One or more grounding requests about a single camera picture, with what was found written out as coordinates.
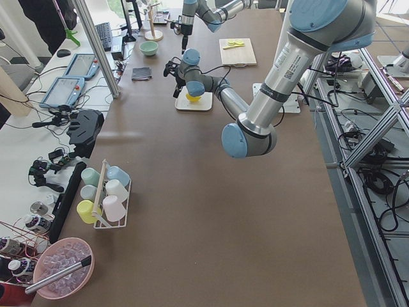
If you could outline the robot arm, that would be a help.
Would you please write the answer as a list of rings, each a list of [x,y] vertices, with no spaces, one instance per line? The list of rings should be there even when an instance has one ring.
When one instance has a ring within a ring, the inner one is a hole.
[[[178,26],[180,33],[183,35],[181,53],[184,54],[187,50],[189,36],[193,32],[195,17],[201,19],[208,29],[214,33],[223,23],[232,19],[237,13],[249,9],[252,4],[253,1],[250,0],[234,0],[228,1],[224,6],[213,10],[208,6],[207,1],[184,1],[181,15],[177,21],[171,23],[174,26]]]
[[[202,73],[200,53],[187,48],[194,18],[199,17],[215,32],[230,16],[249,8],[251,1],[231,1],[211,10],[206,1],[184,1],[180,17],[182,58],[169,61],[164,75],[176,79],[174,97],[186,88],[192,97],[212,92],[235,119],[222,130],[222,146],[234,158],[265,155],[276,142],[274,116],[289,99],[313,59],[324,52],[342,52],[367,47],[373,41],[376,1],[293,1],[289,7],[287,42],[271,70],[247,104],[225,77]]]

